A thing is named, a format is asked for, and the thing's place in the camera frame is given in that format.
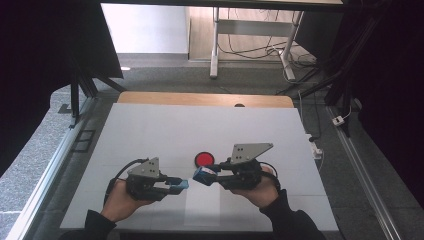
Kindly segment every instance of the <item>desk leg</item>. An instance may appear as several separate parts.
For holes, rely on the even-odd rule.
[[[293,74],[293,70],[290,66],[289,54],[290,54],[291,46],[293,44],[294,36],[296,35],[297,28],[299,27],[299,22],[300,22],[300,18],[302,17],[302,14],[303,14],[303,12],[298,12],[298,14],[297,14],[297,16],[296,16],[296,18],[293,22],[293,25],[292,25],[292,28],[291,28],[291,31],[290,31],[290,35],[287,39],[287,45],[284,48],[284,51],[279,51],[280,59],[281,59],[281,62],[283,63],[284,72],[286,73],[288,81],[296,80],[296,78]]]
[[[219,23],[219,8],[213,8],[213,46],[211,56],[211,72],[210,78],[218,77],[218,23]]]

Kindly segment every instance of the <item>white tabletop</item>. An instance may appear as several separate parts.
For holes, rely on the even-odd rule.
[[[101,210],[109,180],[124,165],[159,157],[162,173],[189,179],[189,189],[142,207],[117,229],[272,231],[267,217],[243,197],[190,179],[197,153],[208,151],[219,163],[236,143],[273,143],[258,160],[277,169],[290,207],[308,213],[320,230],[337,230],[297,109],[122,103],[109,114],[61,228],[83,228],[87,209]]]

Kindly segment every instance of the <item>red button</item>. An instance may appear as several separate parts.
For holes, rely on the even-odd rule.
[[[201,152],[196,155],[194,158],[194,164],[196,164],[196,167],[202,167],[206,165],[212,165],[215,163],[215,158],[212,154],[208,152]]]

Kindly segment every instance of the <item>floor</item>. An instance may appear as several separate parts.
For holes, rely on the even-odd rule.
[[[237,10],[237,13],[240,17],[241,11]],[[259,42],[255,46],[266,46],[266,40],[265,43]],[[234,37],[234,43],[237,43],[234,45],[245,47],[245,49],[255,47],[244,46],[246,42],[249,41],[237,42],[237,37]],[[262,62],[240,62],[241,59],[231,59],[230,56],[226,59],[224,54],[220,54],[220,58],[228,61],[220,63],[219,77],[212,81],[209,79],[209,64],[204,61],[209,57],[209,53],[210,50],[207,49],[204,53],[199,53],[197,57],[190,54],[190,61],[161,57],[144,59],[137,54],[119,54],[121,66],[128,66],[131,70],[124,71],[125,80],[115,80],[134,91],[227,94],[274,95],[291,85],[284,80],[279,62],[273,62],[272,59]],[[306,72],[307,69],[295,69],[296,76],[303,76]],[[287,92],[287,95],[296,96],[299,89],[308,88],[321,79],[322,76],[316,76],[309,83],[296,86]],[[118,97],[118,93],[107,85],[98,81],[96,85],[100,93],[94,99],[93,108],[88,113],[91,117],[85,123],[82,133],[66,158],[64,167],[59,173],[61,177],[55,180],[26,239],[56,239],[63,233],[58,225],[90,159],[109,110]],[[316,144],[325,153],[324,162],[317,161],[317,167],[321,169],[321,178],[341,230],[341,233],[325,233],[325,235],[327,239],[343,239],[343,236],[346,239],[387,239],[341,144],[337,129],[331,123],[328,109],[322,100],[325,93],[326,89],[323,89],[315,96],[295,102],[295,106],[303,116],[305,131],[319,137]],[[69,102],[69,87],[60,89],[52,95],[51,109],[45,120],[8,172],[0,179],[0,202],[2,203],[0,239],[7,237],[60,144],[64,132],[69,127],[70,114],[66,106]],[[81,103],[83,102],[84,96],[81,95]],[[402,239],[421,240],[424,236],[423,209],[417,204],[384,155],[363,131],[357,120],[358,111],[360,109],[354,105],[350,116],[351,140],[372,176],[374,185],[389,209]],[[85,141],[83,133],[89,131],[94,133],[93,138]],[[119,234],[111,234],[110,239],[119,239]]]

